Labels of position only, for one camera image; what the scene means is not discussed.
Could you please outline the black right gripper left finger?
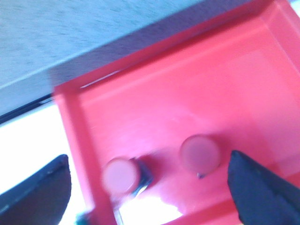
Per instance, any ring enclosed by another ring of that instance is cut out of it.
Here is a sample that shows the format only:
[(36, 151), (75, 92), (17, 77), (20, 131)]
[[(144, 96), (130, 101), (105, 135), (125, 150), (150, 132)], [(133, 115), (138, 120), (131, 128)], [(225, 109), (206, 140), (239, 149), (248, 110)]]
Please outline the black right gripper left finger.
[(57, 225), (71, 197), (71, 174), (66, 154), (1, 194), (2, 225)]

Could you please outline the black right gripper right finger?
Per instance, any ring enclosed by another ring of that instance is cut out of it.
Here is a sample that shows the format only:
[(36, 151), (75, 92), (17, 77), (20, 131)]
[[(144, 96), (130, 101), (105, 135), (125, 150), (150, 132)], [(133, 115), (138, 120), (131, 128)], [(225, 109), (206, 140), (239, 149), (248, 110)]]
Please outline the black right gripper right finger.
[(231, 152), (227, 182), (243, 224), (300, 223), (300, 189), (241, 151)]

